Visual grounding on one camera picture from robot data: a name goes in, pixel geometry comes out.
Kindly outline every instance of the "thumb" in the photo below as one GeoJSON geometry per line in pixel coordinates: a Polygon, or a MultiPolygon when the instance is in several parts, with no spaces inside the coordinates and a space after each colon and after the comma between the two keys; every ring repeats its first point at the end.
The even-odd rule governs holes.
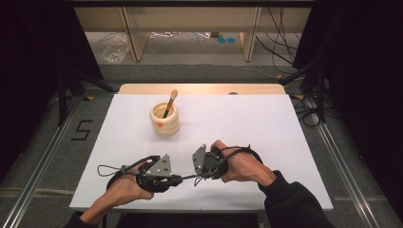
{"type": "Polygon", "coordinates": [[[231,179],[229,178],[228,173],[226,173],[221,177],[221,180],[222,182],[229,182],[231,179]]]}
{"type": "Polygon", "coordinates": [[[148,191],[143,191],[143,193],[142,193],[143,200],[151,200],[153,197],[154,197],[154,193],[151,193],[148,191]]]}

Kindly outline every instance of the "black tripod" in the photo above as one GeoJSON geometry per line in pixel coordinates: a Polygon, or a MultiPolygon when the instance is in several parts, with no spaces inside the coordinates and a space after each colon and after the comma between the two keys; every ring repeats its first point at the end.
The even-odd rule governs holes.
{"type": "Polygon", "coordinates": [[[69,88],[73,95],[84,95],[84,88],[80,84],[81,80],[86,80],[97,87],[107,91],[107,92],[118,92],[112,86],[106,85],[105,83],[98,81],[94,78],[89,77],[85,73],[80,70],[71,67],[65,67],[60,71],[58,75],[57,82],[57,93],[59,97],[59,125],[65,121],[67,116],[67,97],[66,97],[66,89],[69,88]]]}

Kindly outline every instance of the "gray floor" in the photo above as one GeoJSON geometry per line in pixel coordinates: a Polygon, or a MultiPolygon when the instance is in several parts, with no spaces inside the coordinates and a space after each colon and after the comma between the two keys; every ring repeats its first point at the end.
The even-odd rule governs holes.
{"type": "MultiPolygon", "coordinates": [[[[116,88],[123,83],[275,83],[277,75],[286,76],[273,67],[272,55],[261,45],[256,44],[252,62],[244,62],[237,34],[223,35],[235,37],[237,42],[219,44],[214,39],[196,42],[186,33],[178,34],[178,37],[174,38],[156,38],[150,40],[149,46],[152,50],[151,48],[146,50],[140,63],[133,63],[129,57],[126,57],[121,65],[111,65],[102,59],[101,54],[105,47],[101,47],[100,44],[106,43],[98,43],[98,41],[104,38],[105,34],[89,34],[88,40],[92,41],[95,56],[106,81],[116,88]]],[[[289,44],[297,47],[296,36],[287,35],[289,35],[289,44]]],[[[273,47],[273,43],[265,34],[259,37],[267,46],[273,47]]],[[[285,48],[277,48],[277,51],[289,58],[285,48]]],[[[279,58],[275,58],[275,64],[281,70],[294,70],[279,58]]],[[[287,91],[297,93],[299,83],[300,80],[292,82],[286,87],[287,91]]],[[[104,92],[94,85],[87,83],[84,85],[86,95],[93,97],[93,100],[78,103],[47,171],[19,222],[19,227],[62,227],[72,213],[68,208],[69,201],[81,178],[113,97],[113,94],[104,92]],[[76,132],[76,129],[81,121],[88,120],[92,122],[83,123],[85,129],[90,130],[87,139],[74,141],[75,138],[85,136],[86,133],[76,132]]],[[[365,162],[358,157],[358,151],[343,121],[334,116],[336,113],[333,110],[327,112],[326,126],[365,200],[374,212],[378,227],[403,227],[365,162]]],[[[0,185],[2,224],[22,189],[29,182],[32,170],[46,151],[57,129],[57,123],[58,106],[56,98],[53,98],[49,101],[48,112],[38,125],[29,148],[20,155],[0,185]]],[[[366,227],[330,156],[327,144],[319,134],[318,127],[308,127],[303,123],[301,127],[317,163],[318,171],[334,203],[335,209],[325,212],[326,216],[336,227],[366,227]]],[[[108,227],[114,226],[118,216],[117,214],[110,216],[108,227]]],[[[259,220],[264,223],[264,227],[270,227],[265,215],[259,215],[259,220]]]]}

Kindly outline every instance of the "white table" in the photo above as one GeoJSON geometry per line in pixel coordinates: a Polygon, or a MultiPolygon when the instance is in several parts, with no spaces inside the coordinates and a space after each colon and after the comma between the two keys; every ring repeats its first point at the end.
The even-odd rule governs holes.
{"type": "MultiPolygon", "coordinates": [[[[247,146],[263,162],[280,170],[289,182],[304,184],[324,210],[333,209],[317,166],[287,95],[180,95],[175,101],[181,128],[162,138],[153,132],[150,108],[166,102],[167,95],[117,94],[107,112],[86,169],[70,207],[86,210],[106,190],[109,178],[98,176],[97,166],[120,167],[148,155],[169,154],[174,174],[194,174],[192,154],[216,139],[227,145],[247,146]]],[[[264,210],[264,195],[253,182],[202,180],[194,187],[185,180],[152,200],[137,200],[117,207],[136,212],[257,212],[264,210]]]]}

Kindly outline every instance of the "black cable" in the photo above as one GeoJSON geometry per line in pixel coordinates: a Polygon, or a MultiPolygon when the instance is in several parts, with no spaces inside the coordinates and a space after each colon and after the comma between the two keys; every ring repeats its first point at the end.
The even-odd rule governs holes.
{"type": "MultiPolygon", "coordinates": [[[[275,45],[273,46],[273,50],[276,49],[276,44],[277,44],[277,42],[278,42],[278,36],[276,37],[276,42],[275,42],[275,45]]],[[[280,69],[276,66],[276,64],[275,64],[275,56],[274,56],[274,55],[272,55],[272,63],[273,63],[273,67],[275,67],[276,70],[278,70],[278,71],[281,72],[281,73],[287,73],[287,72],[285,72],[285,71],[280,70],[280,69]]]]}
{"type": "MultiPolygon", "coordinates": [[[[303,99],[301,99],[298,103],[296,103],[294,105],[294,108],[295,109],[302,108],[302,110],[299,110],[299,111],[296,110],[296,114],[298,116],[298,120],[302,121],[304,123],[304,125],[317,126],[320,124],[320,121],[317,121],[314,123],[308,123],[308,120],[307,120],[307,118],[310,117],[310,115],[317,115],[317,108],[310,107],[309,105],[306,104],[306,99],[309,97],[312,97],[314,99],[316,97],[316,93],[313,92],[310,94],[306,94],[303,97],[303,99]]],[[[325,106],[323,107],[324,111],[329,111],[329,110],[335,109],[331,98],[329,98],[328,96],[325,96],[324,102],[325,102],[325,106]]],[[[324,114],[328,117],[339,119],[339,116],[332,116],[332,115],[327,114],[326,112],[324,112],[324,114]]]]}
{"type": "Polygon", "coordinates": [[[249,145],[248,147],[238,147],[238,146],[225,147],[225,148],[221,149],[220,151],[225,150],[225,149],[234,149],[234,148],[238,148],[238,150],[235,150],[235,151],[231,152],[229,155],[225,156],[225,158],[224,158],[223,160],[221,160],[221,161],[216,165],[216,167],[212,168],[212,169],[214,170],[214,172],[216,172],[217,169],[219,169],[220,166],[221,166],[224,162],[227,162],[232,156],[238,154],[239,152],[245,152],[245,153],[251,154],[251,155],[252,155],[253,157],[255,157],[255,159],[257,159],[260,163],[263,163],[263,161],[261,160],[261,158],[260,158],[260,156],[258,155],[258,153],[256,153],[255,151],[253,151],[253,150],[250,148],[250,145],[249,145]]]}
{"type": "Polygon", "coordinates": [[[195,178],[195,183],[194,186],[196,187],[201,181],[202,181],[203,177],[197,177],[195,178]]]}
{"type": "MultiPolygon", "coordinates": [[[[269,34],[267,34],[267,32],[266,32],[266,36],[267,36],[267,38],[269,38],[271,41],[276,42],[272,37],[269,36],[269,34]]],[[[289,46],[284,45],[284,44],[282,44],[282,43],[278,43],[278,45],[284,46],[284,47],[286,47],[286,48],[291,48],[291,49],[297,50],[295,47],[289,47],[289,46]]]]}
{"type": "Polygon", "coordinates": [[[183,177],[183,178],[181,178],[181,180],[183,181],[183,180],[187,180],[187,179],[197,178],[197,177],[199,177],[199,176],[200,176],[200,175],[193,174],[193,175],[189,175],[189,176],[183,177]]]}
{"type": "Polygon", "coordinates": [[[273,54],[277,55],[279,58],[281,58],[282,60],[284,60],[285,62],[289,63],[290,65],[292,64],[292,62],[290,62],[289,60],[287,60],[286,58],[282,57],[281,55],[279,55],[278,53],[276,53],[275,51],[273,51],[272,49],[270,49],[269,47],[267,47],[265,44],[262,43],[262,41],[259,39],[258,36],[256,36],[256,39],[259,41],[259,43],[268,51],[272,52],[273,54]]]}
{"type": "Polygon", "coordinates": [[[98,175],[101,176],[101,177],[109,177],[109,176],[115,175],[115,174],[117,174],[119,172],[123,172],[124,174],[126,174],[126,172],[129,171],[130,169],[132,169],[134,166],[136,166],[136,165],[138,165],[138,164],[140,164],[142,162],[152,160],[153,158],[156,158],[156,157],[158,157],[158,156],[148,156],[147,158],[140,159],[140,160],[134,162],[133,164],[131,164],[129,166],[123,165],[121,168],[116,168],[116,167],[112,167],[112,166],[109,166],[109,165],[100,164],[97,167],[98,175]],[[101,167],[115,169],[115,170],[118,170],[118,171],[116,171],[114,173],[110,173],[110,174],[101,174],[101,172],[100,172],[101,167]]]}
{"type": "MultiPolygon", "coordinates": [[[[269,10],[270,16],[272,17],[273,23],[276,26],[276,30],[278,31],[278,36],[280,36],[282,38],[285,46],[287,46],[287,51],[288,51],[288,54],[289,54],[290,58],[292,59],[292,61],[294,61],[295,56],[294,56],[293,52],[291,51],[291,49],[289,48],[289,46],[287,44],[287,39],[285,38],[285,29],[284,29],[284,24],[283,24],[283,21],[282,21],[284,8],[279,9],[279,15],[280,15],[279,25],[277,24],[277,22],[276,22],[276,20],[275,20],[275,18],[273,16],[272,11],[270,11],[270,8],[268,8],[268,10],[269,10]]],[[[277,43],[278,43],[278,37],[276,38],[275,46],[276,46],[277,43]]]]}

